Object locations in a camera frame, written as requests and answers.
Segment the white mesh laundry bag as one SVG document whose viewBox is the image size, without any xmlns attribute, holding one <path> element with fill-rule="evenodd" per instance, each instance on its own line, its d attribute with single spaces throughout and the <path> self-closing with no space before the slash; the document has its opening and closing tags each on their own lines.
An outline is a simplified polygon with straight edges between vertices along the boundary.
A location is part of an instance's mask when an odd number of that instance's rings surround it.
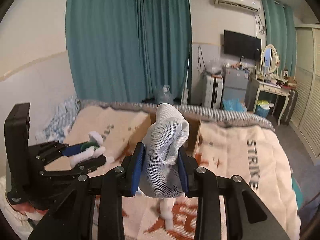
<svg viewBox="0 0 320 240">
<path fill-rule="evenodd" d="M 182 193 L 178 152 L 189 137 L 189 122 L 171 104 L 161 103 L 156 121 L 143 138 L 145 159 L 139 188 L 148 197 L 176 198 Z"/>
</svg>

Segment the white rolled sock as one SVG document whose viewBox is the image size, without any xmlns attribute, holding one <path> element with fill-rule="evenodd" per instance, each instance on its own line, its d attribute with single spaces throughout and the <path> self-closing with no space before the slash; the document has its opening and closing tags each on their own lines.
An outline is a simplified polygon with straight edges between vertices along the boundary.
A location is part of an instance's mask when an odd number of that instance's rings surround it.
<svg viewBox="0 0 320 240">
<path fill-rule="evenodd" d="M 164 220 L 164 226 L 167 231 L 174 228 L 174 215 L 172 209 L 175 202 L 175 198 L 164 198 L 159 202 L 160 217 Z"/>
</svg>

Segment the cream blanket with red characters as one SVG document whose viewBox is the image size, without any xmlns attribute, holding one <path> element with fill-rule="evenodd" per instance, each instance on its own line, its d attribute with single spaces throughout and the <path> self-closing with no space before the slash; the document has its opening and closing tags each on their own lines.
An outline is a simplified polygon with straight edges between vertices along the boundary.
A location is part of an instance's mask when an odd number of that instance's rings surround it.
<svg viewBox="0 0 320 240">
<path fill-rule="evenodd" d="M 61 142 L 69 145 L 100 133 L 106 148 L 106 163 L 92 173 L 98 176 L 119 165 L 132 154 L 151 125 L 157 106 L 151 103 L 106 103 L 83 101 L 71 123 L 59 125 Z M 241 176 L 278 220 L 290 239 L 299 239 L 300 218 L 288 158 L 272 124 L 250 113 L 179 106 L 195 139 L 191 155 L 200 166 L 217 176 Z M 174 228 L 165 230 L 157 200 L 138 196 L 123 199 L 125 236 L 128 239 L 192 239 L 197 200 L 178 198 L 173 206 Z"/>
</svg>

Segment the open cardboard box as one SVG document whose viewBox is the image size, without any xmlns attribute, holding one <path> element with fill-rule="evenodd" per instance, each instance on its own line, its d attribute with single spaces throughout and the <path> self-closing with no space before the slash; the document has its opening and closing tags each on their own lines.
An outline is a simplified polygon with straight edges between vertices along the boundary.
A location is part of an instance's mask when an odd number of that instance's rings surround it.
<svg viewBox="0 0 320 240">
<path fill-rule="evenodd" d="M 184 116 L 182 119 L 172 117 L 168 120 L 156 120 L 155 114 L 148 114 L 140 124 L 132 127 L 133 135 L 125 147 L 125 155 L 132 155 L 136 144 L 145 146 L 160 144 L 160 152 L 165 157 L 172 157 L 173 152 L 183 146 L 184 152 L 194 157 L 199 145 L 201 121 Z"/>
</svg>

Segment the trash bin with bag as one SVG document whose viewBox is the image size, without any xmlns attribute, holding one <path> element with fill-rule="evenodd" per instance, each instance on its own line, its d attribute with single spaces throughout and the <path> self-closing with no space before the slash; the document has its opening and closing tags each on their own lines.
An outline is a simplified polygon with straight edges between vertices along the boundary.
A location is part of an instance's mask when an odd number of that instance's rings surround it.
<svg viewBox="0 0 320 240">
<path fill-rule="evenodd" d="M 268 101 L 259 100 L 257 102 L 257 106 L 255 109 L 256 115 L 263 117 L 263 118 L 266 118 L 268 116 L 269 111 L 270 111 L 270 103 Z"/>
</svg>

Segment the white louvered wardrobe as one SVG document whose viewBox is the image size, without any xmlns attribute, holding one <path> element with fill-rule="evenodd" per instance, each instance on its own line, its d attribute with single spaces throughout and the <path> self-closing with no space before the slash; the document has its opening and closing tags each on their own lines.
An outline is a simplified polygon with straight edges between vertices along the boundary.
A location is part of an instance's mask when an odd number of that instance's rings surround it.
<svg viewBox="0 0 320 240">
<path fill-rule="evenodd" d="M 319 165 L 319 25 L 301 24 L 295 30 L 298 99 L 290 125 L 313 164 Z"/>
</svg>

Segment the teal curtain left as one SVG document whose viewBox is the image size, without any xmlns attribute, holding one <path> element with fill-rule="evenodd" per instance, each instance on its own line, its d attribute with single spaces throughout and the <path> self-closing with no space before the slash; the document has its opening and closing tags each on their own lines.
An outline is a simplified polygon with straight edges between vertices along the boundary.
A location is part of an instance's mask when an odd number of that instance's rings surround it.
<svg viewBox="0 0 320 240">
<path fill-rule="evenodd" d="M 189 0 L 67 0 L 66 46 L 80 99 L 180 98 L 191 45 Z"/>
</svg>

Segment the teal curtain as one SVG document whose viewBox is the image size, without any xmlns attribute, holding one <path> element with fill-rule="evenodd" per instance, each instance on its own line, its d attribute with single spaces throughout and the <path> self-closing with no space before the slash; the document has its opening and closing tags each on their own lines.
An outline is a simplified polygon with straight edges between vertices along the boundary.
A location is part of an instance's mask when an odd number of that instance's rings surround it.
<svg viewBox="0 0 320 240">
<path fill-rule="evenodd" d="M 265 15 L 266 43 L 272 44 L 280 57 L 279 69 L 294 76 L 297 40 L 292 8 L 275 0 L 261 0 Z"/>
<path fill-rule="evenodd" d="M 80 99 L 180 98 L 191 45 L 189 0 L 67 0 L 66 46 Z"/>
</svg>

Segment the white dressing table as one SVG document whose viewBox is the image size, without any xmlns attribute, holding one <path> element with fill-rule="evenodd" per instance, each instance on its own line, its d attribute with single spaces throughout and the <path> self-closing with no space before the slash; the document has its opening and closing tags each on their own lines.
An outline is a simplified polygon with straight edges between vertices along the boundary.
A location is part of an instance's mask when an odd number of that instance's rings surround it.
<svg viewBox="0 0 320 240">
<path fill-rule="evenodd" d="M 261 92 L 266 92 L 268 94 L 276 95 L 277 98 L 276 98 L 275 106 L 278 104 L 278 100 L 280 96 L 285 98 L 283 108 L 278 117 L 278 126 L 279 126 L 281 124 L 281 117 L 283 116 L 285 109 L 289 103 L 290 89 L 284 88 L 278 85 L 273 85 L 271 83 L 265 83 L 250 77 L 248 81 L 246 95 L 245 95 L 245 106 L 249 111 L 253 111 L 253 113 L 255 112 L 255 109 L 259 100 L 259 95 Z"/>
</svg>

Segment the white suitcase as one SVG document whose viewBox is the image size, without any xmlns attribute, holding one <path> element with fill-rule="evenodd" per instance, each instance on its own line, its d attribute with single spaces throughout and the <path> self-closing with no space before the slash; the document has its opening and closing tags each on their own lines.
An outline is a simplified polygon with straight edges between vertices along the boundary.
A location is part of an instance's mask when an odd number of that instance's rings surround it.
<svg viewBox="0 0 320 240">
<path fill-rule="evenodd" d="M 206 74 L 203 77 L 202 106 L 219 109 L 223 92 L 223 77 L 221 74 Z"/>
</svg>

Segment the grey mini fridge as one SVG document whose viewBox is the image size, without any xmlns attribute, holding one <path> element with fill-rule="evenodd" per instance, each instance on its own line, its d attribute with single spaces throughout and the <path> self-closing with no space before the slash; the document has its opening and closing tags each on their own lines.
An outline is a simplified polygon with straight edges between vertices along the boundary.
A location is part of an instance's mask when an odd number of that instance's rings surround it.
<svg viewBox="0 0 320 240">
<path fill-rule="evenodd" d="M 245 101 L 247 84 L 249 80 L 248 70 L 238 70 L 235 68 L 226 68 L 223 83 L 223 100 L 238 99 Z"/>
</svg>

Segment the oval vanity mirror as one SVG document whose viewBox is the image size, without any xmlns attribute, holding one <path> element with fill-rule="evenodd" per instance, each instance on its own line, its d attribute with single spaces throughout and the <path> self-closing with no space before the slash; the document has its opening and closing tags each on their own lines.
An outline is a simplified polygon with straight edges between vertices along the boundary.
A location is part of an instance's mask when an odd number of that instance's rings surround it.
<svg viewBox="0 0 320 240">
<path fill-rule="evenodd" d="M 279 67 L 279 55 L 272 44 L 266 45 L 261 54 L 261 71 L 264 76 L 276 74 Z"/>
</svg>

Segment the teal curtain right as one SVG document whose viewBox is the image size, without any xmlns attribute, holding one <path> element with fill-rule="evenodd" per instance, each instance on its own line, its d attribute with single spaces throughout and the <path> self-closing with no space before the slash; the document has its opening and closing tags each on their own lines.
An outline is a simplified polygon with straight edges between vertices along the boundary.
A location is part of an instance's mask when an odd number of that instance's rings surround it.
<svg viewBox="0 0 320 240">
<path fill-rule="evenodd" d="M 279 69 L 294 76 L 297 40 L 292 8 L 275 0 L 261 0 L 265 15 L 266 43 L 272 44 L 280 57 Z"/>
</svg>

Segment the white air conditioner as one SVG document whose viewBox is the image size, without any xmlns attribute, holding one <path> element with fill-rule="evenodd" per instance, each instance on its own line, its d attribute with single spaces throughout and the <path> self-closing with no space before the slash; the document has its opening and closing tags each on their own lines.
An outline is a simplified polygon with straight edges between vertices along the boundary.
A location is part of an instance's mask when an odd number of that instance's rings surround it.
<svg viewBox="0 0 320 240">
<path fill-rule="evenodd" d="M 261 4 L 258 0 L 214 0 L 214 3 L 242 8 L 255 13 L 258 13 L 261 9 Z"/>
</svg>

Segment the black wall television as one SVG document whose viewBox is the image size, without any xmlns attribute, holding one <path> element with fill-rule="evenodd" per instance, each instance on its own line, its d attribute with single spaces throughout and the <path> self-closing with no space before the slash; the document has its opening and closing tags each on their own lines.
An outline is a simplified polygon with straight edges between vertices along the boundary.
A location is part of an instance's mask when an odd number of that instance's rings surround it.
<svg viewBox="0 0 320 240">
<path fill-rule="evenodd" d="M 261 57 L 261 39 L 242 33 L 224 30 L 223 53 L 259 61 Z"/>
</svg>

